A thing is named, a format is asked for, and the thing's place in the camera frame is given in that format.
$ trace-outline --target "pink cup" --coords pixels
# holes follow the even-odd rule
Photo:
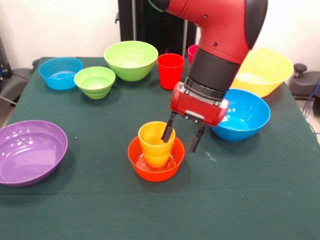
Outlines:
[[[192,64],[192,61],[196,55],[197,49],[198,49],[198,45],[192,45],[188,48],[189,66]]]

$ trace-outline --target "light green bowl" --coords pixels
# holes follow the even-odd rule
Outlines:
[[[91,99],[104,98],[110,92],[115,80],[115,73],[102,66],[82,69],[74,76],[74,83]]]
[[[104,51],[104,59],[115,74],[129,82],[145,78],[154,67],[158,50],[143,41],[121,41]]]

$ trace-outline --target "red bowl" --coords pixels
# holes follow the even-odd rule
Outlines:
[[[176,137],[166,165],[161,168],[153,168],[146,163],[139,143],[139,137],[137,136],[128,147],[128,157],[134,171],[141,178],[150,182],[163,182],[172,178],[177,173],[185,157],[185,148],[183,143]]]

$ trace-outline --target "yellow cup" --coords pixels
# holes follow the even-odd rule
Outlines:
[[[161,140],[166,123],[152,121],[143,125],[138,132],[139,142],[146,163],[153,168],[161,168],[169,160],[171,149],[174,145],[176,132],[173,129],[167,143]]]

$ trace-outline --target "blue bowl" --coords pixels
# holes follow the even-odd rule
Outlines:
[[[55,57],[39,67],[46,85],[54,90],[67,90],[76,86],[74,78],[83,69],[80,60],[74,57]]]
[[[225,95],[229,107],[223,120],[212,131],[229,142],[239,142],[259,132],[270,119],[268,104],[257,95],[230,89]]]

